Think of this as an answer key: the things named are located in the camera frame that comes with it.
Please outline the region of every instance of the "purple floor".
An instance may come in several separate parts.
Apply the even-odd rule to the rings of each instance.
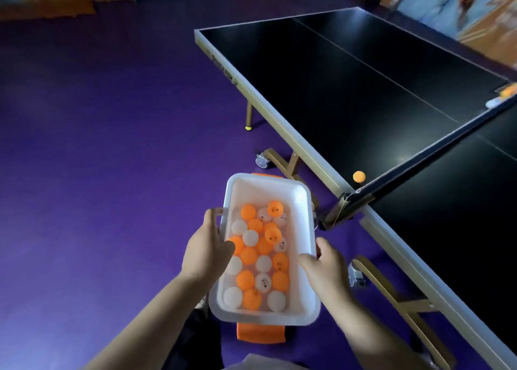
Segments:
[[[359,1],[120,2],[101,4],[95,16],[0,24],[0,368],[85,364],[179,272],[190,235],[205,209],[222,204],[227,179],[257,171],[255,151],[289,155],[259,118],[244,130],[245,99],[192,30]],[[311,172],[301,173],[320,200],[332,201]],[[348,260],[364,254],[397,287],[417,291],[357,222],[326,235]],[[408,339],[409,327],[374,287],[358,297]],[[443,316],[428,318],[458,369],[488,368]],[[222,350],[226,365],[256,352],[313,369],[359,368],[325,309],[286,345],[243,343],[223,324]]]

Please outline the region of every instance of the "hand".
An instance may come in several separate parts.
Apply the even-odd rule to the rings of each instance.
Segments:
[[[217,216],[223,208],[213,208],[205,212],[203,225],[191,236],[180,276],[200,284],[208,292],[221,275],[235,251],[231,241],[221,242],[216,225]]]
[[[309,254],[298,256],[312,289],[329,310],[343,300],[353,301],[345,259],[325,238],[319,236],[316,243],[321,250],[319,259]]]

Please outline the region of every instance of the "forearm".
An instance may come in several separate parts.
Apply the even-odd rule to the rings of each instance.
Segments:
[[[364,370],[428,370],[429,367],[390,329],[357,303],[336,292],[328,306]]]
[[[95,370],[159,370],[208,288],[178,275],[88,365]]]

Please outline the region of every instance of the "black tabletop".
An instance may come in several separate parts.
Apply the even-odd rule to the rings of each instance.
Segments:
[[[380,176],[483,112],[506,82],[359,8],[202,33],[356,188],[355,171]],[[513,351],[499,314],[513,310],[516,123],[517,107],[372,204]]]

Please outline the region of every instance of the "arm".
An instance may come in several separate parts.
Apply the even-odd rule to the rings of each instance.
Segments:
[[[299,256],[309,283],[345,334],[365,370],[429,370],[397,335],[357,303],[348,285],[343,256],[324,238],[317,238],[321,257]]]
[[[220,208],[206,211],[203,225],[187,244],[180,274],[87,364],[87,370],[161,369],[190,312],[235,251],[233,242],[219,240],[216,217],[221,213]]]

